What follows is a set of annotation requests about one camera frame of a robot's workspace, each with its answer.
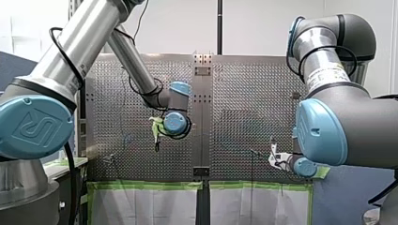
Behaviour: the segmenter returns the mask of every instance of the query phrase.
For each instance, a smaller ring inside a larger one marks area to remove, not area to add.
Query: green tape
[[[316,172],[316,175],[313,176],[313,179],[325,179],[325,177],[328,175],[330,171],[330,167],[326,166],[319,166],[318,171]]]
[[[201,182],[176,182],[158,183],[144,181],[112,181],[112,182],[89,182],[89,189],[150,189],[150,190],[197,190],[202,189]]]
[[[73,161],[75,164],[77,164],[86,159],[87,159],[86,157],[74,157]],[[68,160],[66,158],[64,158],[62,160],[56,159],[54,161],[50,161],[50,162],[47,162],[44,164],[44,166],[68,166],[68,165],[69,165]]]
[[[250,181],[211,181],[211,189],[239,189],[239,188],[261,188],[261,189],[284,189],[294,191],[308,191],[313,184],[279,184],[268,182],[250,182]]]

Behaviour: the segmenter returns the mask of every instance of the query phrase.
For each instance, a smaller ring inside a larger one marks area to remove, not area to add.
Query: robotic arm
[[[309,90],[294,130],[303,155],[332,166],[396,169],[398,102],[371,99],[361,86],[375,57],[372,27],[355,15],[298,20],[288,46]]]
[[[81,4],[32,73],[16,78],[0,97],[0,157],[36,159],[61,149],[73,131],[74,95],[108,40],[146,105],[165,111],[165,132],[171,137],[187,132],[191,87],[173,82],[166,90],[156,83],[119,26],[143,1],[86,0]]]

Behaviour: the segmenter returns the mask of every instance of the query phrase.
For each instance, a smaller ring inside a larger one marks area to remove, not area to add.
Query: black cable
[[[69,65],[70,69],[72,70],[72,72],[76,76],[77,80],[79,81],[79,85],[80,85],[79,86],[79,90],[80,90],[84,86],[84,78],[83,78],[82,74],[79,72],[79,70],[77,69],[77,67],[75,67],[73,62],[70,60],[68,55],[65,53],[65,51],[62,48],[61,44],[58,42],[57,38],[55,37],[54,31],[61,31],[62,32],[62,28],[60,28],[60,27],[52,27],[52,28],[50,28],[50,31],[49,31],[50,32],[50,38],[52,39],[52,41],[53,41],[54,45],[56,46],[56,48],[58,48],[58,51],[61,53],[61,55],[64,58],[64,60],[67,61],[67,64]]]
[[[132,41],[132,44],[135,46],[135,39],[132,38],[132,36],[130,36],[128,33],[123,32],[123,31],[121,31],[121,30],[119,30],[119,29],[117,29],[117,28],[115,28],[114,30],[115,30],[116,32],[122,34],[122,35],[125,36],[126,38],[130,39],[130,40]]]
[[[73,160],[73,152],[70,148],[69,143],[65,143],[65,153],[68,158],[69,173],[70,173],[70,213],[69,213],[69,225],[74,225],[75,213],[77,210],[77,175]]]
[[[160,101],[159,95],[160,95],[161,91],[163,91],[163,88],[164,88],[163,82],[162,82],[161,80],[157,79],[157,78],[154,78],[154,80],[157,81],[157,82],[159,82],[159,83],[161,84],[161,87],[159,87],[159,86],[157,85],[156,88],[153,89],[152,91],[150,91],[149,93],[140,93],[139,91],[137,91],[137,90],[132,86],[131,77],[130,77],[130,76],[129,76],[129,85],[130,85],[130,88],[131,88],[132,92],[134,92],[135,94],[140,95],[141,98],[143,99],[143,101],[145,102],[145,104],[146,104],[149,108],[154,109],[154,110],[157,110],[157,111],[165,112],[165,111],[167,111],[165,108],[155,107],[155,106],[153,106],[149,101],[147,101],[147,100],[145,99],[145,97],[153,97],[153,96],[156,96],[156,100],[158,101],[158,105],[161,106],[161,101]]]
[[[145,12],[146,12],[146,9],[148,8],[148,4],[149,4],[149,0],[146,0],[145,7],[144,7],[144,10],[143,10],[143,13],[141,13],[140,19],[138,20],[138,26],[137,26],[137,30],[135,31],[135,34],[134,34],[134,39],[136,39],[136,38],[137,38],[138,32],[140,31],[140,27],[141,27],[141,20],[142,20],[142,19],[143,19],[143,17],[144,17],[144,14],[145,14]]]
[[[294,74],[299,75],[290,65],[290,60],[289,60],[289,55],[293,55],[293,38],[296,34],[296,27],[299,24],[299,22],[301,20],[305,20],[304,17],[299,16],[295,19],[295,21],[293,22],[293,26],[292,26],[292,30],[290,30],[290,36],[289,36],[289,40],[287,42],[287,51],[286,51],[286,64],[287,67],[290,69],[290,71],[292,71]]]
[[[286,57],[285,57],[285,59],[286,59],[287,67],[290,69],[290,71],[292,71],[294,74],[298,75],[298,77],[301,79],[301,81],[302,81],[303,83],[305,83],[305,81],[304,81],[304,76],[302,75],[302,72],[301,72],[301,71],[302,71],[302,66],[303,66],[304,61],[305,61],[312,53],[315,53],[315,52],[317,52],[317,51],[319,51],[319,50],[322,50],[322,49],[336,49],[336,50],[344,50],[344,51],[348,52],[348,53],[350,54],[350,56],[352,57],[352,59],[353,59],[353,61],[354,61],[354,67],[352,68],[351,72],[348,74],[348,77],[351,77],[351,75],[354,74],[354,72],[357,70],[357,67],[358,67],[358,59],[357,59],[357,56],[356,56],[350,49],[348,49],[348,48],[346,48],[346,47],[344,47],[344,46],[338,46],[338,45],[320,46],[320,47],[317,47],[317,48],[315,48],[315,49],[312,49],[311,51],[307,52],[307,53],[301,58],[301,60],[299,61],[299,64],[298,64],[298,71],[295,71],[295,70],[293,69],[293,67],[290,65],[289,55],[293,55],[293,38],[294,38],[294,36],[295,36],[295,34],[296,34],[296,27],[297,27],[297,25],[299,24],[299,22],[300,22],[301,20],[305,20],[305,18],[300,16],[300,17],[297,17],[297,18],[295,19],[295,21],[293,22],[292,30],[290,31],[290,36],[289,36],[289,40],[288,40],[288,44],[287,44],[287,51],[286,51]]]
[[[374,196],[372,199],[370,199],[368,201],[369,204],[373,204],[377,201],[379,201],[380,199],[382,199],[383,197],[385,197],[386,195],[388,195],[393,189],[398,187],[398,180],[394,180],[394,182],[392,182],[388,187],[386,187],[384,190],[382,190],[379,194],[377,194],[376,196]]]
[[[77,215],[79,214],[80,203],[81,203],[81,200],[82,200],[83,187],[84,187],[84,182],[85,182],[86,176],[87,176],[87,166],[85,166],[84,170],[83,170],[82,183],[81,183],[81,187],[80,187],[80,191],[79,191],[79,195],[78,195],[75,217],[77,217]]]
[[[348,73],[348,77],[351,77],[351,75],[353,75],[355,73],[355,71],[357,70],[358,67],[358,59],[357,56],[348,48],[344,47],[344,46],[338,46],[338,45],[325,45],[325,46],[320,46],[317,48],[314,48],[312,50],[310,50],[309,52],[307,52],[299,61],[298,64],[298,75],[300,77],[300,79],[304,82],[304,76],[302,75],[302,66],[304,64],[304,61],[313,53],[318,52],[319,50],[323,50],[323,49],[336,49],[336,50],[344,50],[346,52],[348,52],[348,54],[351,55],[353,61],[354,61],[354,66],[351,69],[351,72]]]

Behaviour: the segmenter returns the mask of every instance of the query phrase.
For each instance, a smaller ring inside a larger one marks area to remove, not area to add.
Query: green object
[[[166,133],[166,130],[164,129],[164,125],[163,125],[163,119],[160,117],[150,117],[149,120],[152,120],[152,132],[153,132],[153,136],[155,138],[155,143],[157,143],[159,140],[158,138],[163,136],[159,130],[162,133]]]
[[[312,178],[313,179],[325,179],[325,177],[328,175],[329,171],[330,171],[330,167],[319,166],[318,171]]]
[[[117,180],[109,182],[87,182],[88,191],[88,224],[91,223],[94,192],[96,190],[123,190],[123,189],[145,189],[145,190],[198,190],[202,189],[202,182],[176,182],[159,183],[145,181]]]
[[[278,184],[268,182],[251,181],[210,181],[211,189],[239,189],[239,188],[262,188],[262,189],[284,189],[295,191],[308,191],[313,188],[313,184]]]

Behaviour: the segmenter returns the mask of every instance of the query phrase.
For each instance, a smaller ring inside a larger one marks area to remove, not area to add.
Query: metal post
[[[222,0],[219,0],[217,14],[217,54],[222,54]]]

